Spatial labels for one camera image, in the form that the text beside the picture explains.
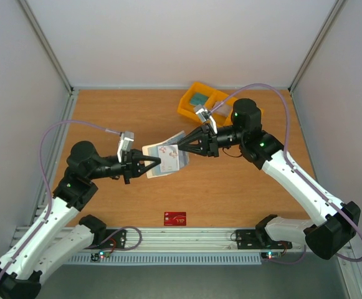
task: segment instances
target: red card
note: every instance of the red card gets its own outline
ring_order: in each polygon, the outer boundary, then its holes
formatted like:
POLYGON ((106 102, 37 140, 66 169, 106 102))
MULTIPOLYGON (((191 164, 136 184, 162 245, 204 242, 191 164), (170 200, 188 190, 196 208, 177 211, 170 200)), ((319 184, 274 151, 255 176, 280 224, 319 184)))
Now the red card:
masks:
POLYGON ((164 212, 164 226, 186 226, 186 212, 164 212))

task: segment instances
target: paper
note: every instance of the paper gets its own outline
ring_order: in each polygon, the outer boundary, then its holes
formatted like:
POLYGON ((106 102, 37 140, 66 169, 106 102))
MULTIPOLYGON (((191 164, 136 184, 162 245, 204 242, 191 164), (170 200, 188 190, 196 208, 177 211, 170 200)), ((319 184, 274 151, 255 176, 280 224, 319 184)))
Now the paper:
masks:
POLYGON ((148 179, 156 178, 158 176, 167 176, 179 171, 189 164, 188 153, 180 151, 178 146, 175 144, 185 136, 185 132, 182 131, 163 142, 142 147, 144 155, 158 157, 161 159, 160 165, 157 165, 146 172, 148 179))
POLYGON ((178 145, 159 146, 158 157, 161 159, 160 171, 162 173, 169 173, 179 170, 178 145))

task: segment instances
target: green object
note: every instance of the green object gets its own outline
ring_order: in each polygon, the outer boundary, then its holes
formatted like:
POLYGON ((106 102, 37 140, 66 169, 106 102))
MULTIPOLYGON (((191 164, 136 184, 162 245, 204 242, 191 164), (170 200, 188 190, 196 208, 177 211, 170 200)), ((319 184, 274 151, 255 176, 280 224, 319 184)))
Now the green object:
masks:
POLYGON ((206 95, 196 92, 190 100, 190 104, 193 106, 204 105, 208 100, 206 95))

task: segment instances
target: white card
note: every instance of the white card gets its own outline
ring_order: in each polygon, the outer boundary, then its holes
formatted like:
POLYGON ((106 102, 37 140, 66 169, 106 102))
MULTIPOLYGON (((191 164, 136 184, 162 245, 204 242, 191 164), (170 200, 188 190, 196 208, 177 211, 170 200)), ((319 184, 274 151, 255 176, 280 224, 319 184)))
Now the white card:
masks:
POLYGON ((159 146, 158 157, 161 159, 160 171, 162 173, 170 173, 179 170, 178 145, 159 146))

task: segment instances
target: card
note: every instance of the card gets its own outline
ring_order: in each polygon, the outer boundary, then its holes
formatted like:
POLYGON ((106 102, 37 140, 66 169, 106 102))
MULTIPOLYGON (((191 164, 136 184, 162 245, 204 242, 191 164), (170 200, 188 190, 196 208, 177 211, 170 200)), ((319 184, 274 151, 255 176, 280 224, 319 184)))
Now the card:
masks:
POLYGON ((164 226, 186 226, 186 212, 164 212, 164 226))
POLYGON ((162 173, 170 173, 179 170, 178 145, 159 146, 158 157, 161 159, 160 171, 162 173))
POLYGON ((188 152, 180 151, 178 149, 178 146, 175 144, 185 136, 186 136, 185 132, 181 131, 178 134, 168 138, 167 140, 164 140, 163 142, 156 143, 154 145, 145 145, 142 147, 143 154, 147 156, 161 158, 160 165, 157 165, 156 167, 146 172, 146 176, 148 177, 148 179, 157 178, 159 176, 167 176, 169 174, 176 173, 177 171, 179 171, 180 169, 184 168, 186 165, 189 164, 188 152), (174 159, 176 154, 178 154, 178 162, 176 162, 174 159))

